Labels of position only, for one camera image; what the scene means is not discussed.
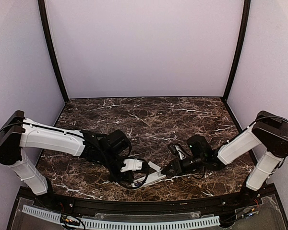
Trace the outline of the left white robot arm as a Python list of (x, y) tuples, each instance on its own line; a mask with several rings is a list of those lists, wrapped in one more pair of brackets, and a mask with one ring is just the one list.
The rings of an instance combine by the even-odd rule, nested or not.
[(141, 160), (121, 156), (132, 146), (120, 130), (106, 135), (55, 128), (26, 118), (23, 111), (16, 111), (0, 129), (0, 164), (10, 167), (36, 196), (52, 194), (52, 186), (31, 163), (24, 148), (54, 150), (97, 162), (108, 168), (117, 183), (131, 183), (132, 173), (142, 168)]

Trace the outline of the white remote control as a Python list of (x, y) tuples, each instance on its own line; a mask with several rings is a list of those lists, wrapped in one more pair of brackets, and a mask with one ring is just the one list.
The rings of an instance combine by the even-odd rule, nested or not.
[[(161, 173), (161, 171), (156, 171), (156, 172), (150, 173), (150, 174), (148, 175), (145, 183), (143, 184), (143, 187), (149, 186), (150, 184), (156, 183), (156, 182), (158, 182), (159, 180), (162, 180), (162, 179), (164, 179), (164, 178), (166, 178), (166, 175), (163, 175), (163, 174)], [(140, 184), (142, 184), (142, 182), (144, 181), (144, 179), (145, 179), (145, 176), (134, 180), (133, 183), (140, 183)]]

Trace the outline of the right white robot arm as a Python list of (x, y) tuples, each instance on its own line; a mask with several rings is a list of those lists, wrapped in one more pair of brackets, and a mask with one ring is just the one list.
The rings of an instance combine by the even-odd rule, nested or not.
[(177, 158), (162, 169), (162, 174), (170, 177), (184, 175), (200, 167), (219, 171), (257, 146), (264, 146), (265, 153), (245, 182), (248, 189), (258, 191), (288, 156), (288, 120), (267, 111), (260, 111), (249, 126), (217, 149), (212, 149), (201, 135), (191, 136), (187, 144), (191, 150), (190, 155), (180, 144), (168, 145)]

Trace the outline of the white battery cover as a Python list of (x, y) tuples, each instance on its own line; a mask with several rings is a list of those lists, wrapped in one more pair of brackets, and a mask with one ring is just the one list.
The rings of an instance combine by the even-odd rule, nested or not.
[(154, 163), (151, 162), (151, 161), (148, 163), (148, 165), (149, 165), (150, 168), (152, 168), (152, 169), (155, 170), (155, 171), (160, 171), (160, 169), (161, 169), (160, 166), (154, 164)]

